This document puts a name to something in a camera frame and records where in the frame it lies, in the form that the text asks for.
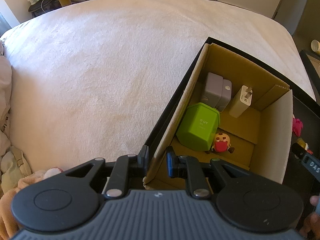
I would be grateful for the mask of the person's right hand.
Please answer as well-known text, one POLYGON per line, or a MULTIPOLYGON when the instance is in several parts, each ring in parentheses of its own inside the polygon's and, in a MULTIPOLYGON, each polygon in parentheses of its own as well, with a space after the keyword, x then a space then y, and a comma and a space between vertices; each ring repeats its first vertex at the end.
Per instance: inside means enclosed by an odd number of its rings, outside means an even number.
POLYGON ((319 234, 320 234, 319 227, 320 227, 319 215, 313 212, 310 215, 308 215, 308 217, 306 217, 306 219, 304 220, 304 224, 300 229, 299 233, 303 237, 307 237, 308 233, 312 231, 315 236, 315 239, 319 239, 319 234))

